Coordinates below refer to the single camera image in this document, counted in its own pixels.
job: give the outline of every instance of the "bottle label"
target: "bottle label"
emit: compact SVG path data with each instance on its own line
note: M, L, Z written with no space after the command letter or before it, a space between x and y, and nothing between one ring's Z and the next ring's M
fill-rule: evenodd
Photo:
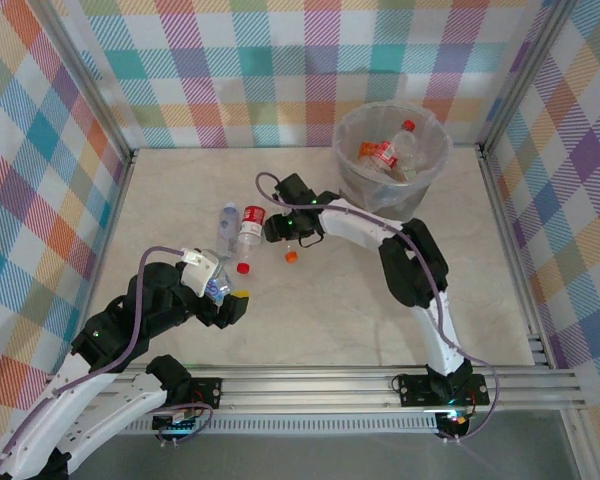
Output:
M249 206L244 209L244 217L240 233L253 233L262 236L262 224L264 223L265 211L262 207Z
M382 142L373 153L373 156L382 160L389 166L389 168L393 168L396 166L396 163L398 163L398 159L394 157L393 154L393 145L391 145L389 142Z
M374 154L380 145L373 142L362 142L358 151L358 158L369 157Z

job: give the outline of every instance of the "red bottle label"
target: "red bottle label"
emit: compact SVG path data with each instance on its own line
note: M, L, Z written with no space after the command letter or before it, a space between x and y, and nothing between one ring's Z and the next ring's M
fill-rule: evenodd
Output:
M393 146L389 142L382 142L373 154L374 157L378 157L389 168L393 168L398 163L398 159L393 156Z
M242 221L253 222L257 223L258 225L262 225L264 224L264 215L264 208L251 205L244 209L244 217L242 218Z

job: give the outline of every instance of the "trash can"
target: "trash can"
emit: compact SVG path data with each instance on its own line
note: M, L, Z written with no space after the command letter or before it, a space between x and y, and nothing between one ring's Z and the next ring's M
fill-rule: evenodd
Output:
M415 124L422 165L415 176L399 182L357 162L362 142L390 142L403 123ZM407 103L377 102L345 115L336 128L333 149L340 171L340 193L368 212L394 220L409 220L433 179L444 168L453 142L435 115Z

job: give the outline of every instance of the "bottle cap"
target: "bottle cap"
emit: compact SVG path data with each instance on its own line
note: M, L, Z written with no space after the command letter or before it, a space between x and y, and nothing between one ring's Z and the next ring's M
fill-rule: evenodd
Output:
M238 264L238 268L237 268L238 273L241 273L242 275L246 275L247 273L249 273L250 269L251 269L251 267L249 266L249 264L243 263L243 262L240 262Z
M298 261L298 254L296 252L287 252L284 259L287 263L295 263Z
M402 124L402 128L404 128L407 132L413 132L416 129L416 124L411 120L405 120Z

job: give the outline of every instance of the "plaid wall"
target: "plaid wall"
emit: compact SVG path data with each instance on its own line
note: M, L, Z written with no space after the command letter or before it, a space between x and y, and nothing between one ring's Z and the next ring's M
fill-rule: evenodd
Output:
M544 328L600 444L600 0L577 4L495 154Z
M66 354L122 161L23 0L0 0L0 435Z
M528 0L54 4L130 144L154 148L330 145L346 112L396 96L433 110L455 141L472 143L496 72L509 68L503 53L523 11L538 6Z
M491 104L491 108L489 109L489 113L487 115L487 119L482 125L480 129L480 133L478 134L477 142L483 143L486 139L487 134L491 130L491 126L493 125L493 119L499 113L500 107L502 106L502 101L506 98L506 96L511 92L512 88L516 85L516 82L520 76L521 67L527 62L529 55L532 51L531 47L538 39L538 36L542 32L542 26L544 22L547 20L549 13L554 5L556 5L558 0L543 0L540 10L538 10L535 18L533 19L533 24L531 28L527 31L524 41L518 50L515 60L511 64L509 71L505 77L504 82L502 82L502 86L498 91L498 95L496 96L494 102Z

